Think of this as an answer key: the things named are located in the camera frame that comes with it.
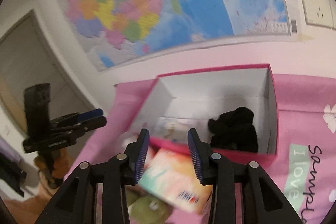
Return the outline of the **person left hand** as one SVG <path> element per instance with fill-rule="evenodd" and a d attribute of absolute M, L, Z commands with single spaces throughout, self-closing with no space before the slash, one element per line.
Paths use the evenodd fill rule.
<path fill-rule="evenodd" d="M 61 186 L 73 162 L 74 160 L 68 155 L 67 148 L 39 152 L 34 159 L 35 165 L 42 172 L 51 189 Z"/>

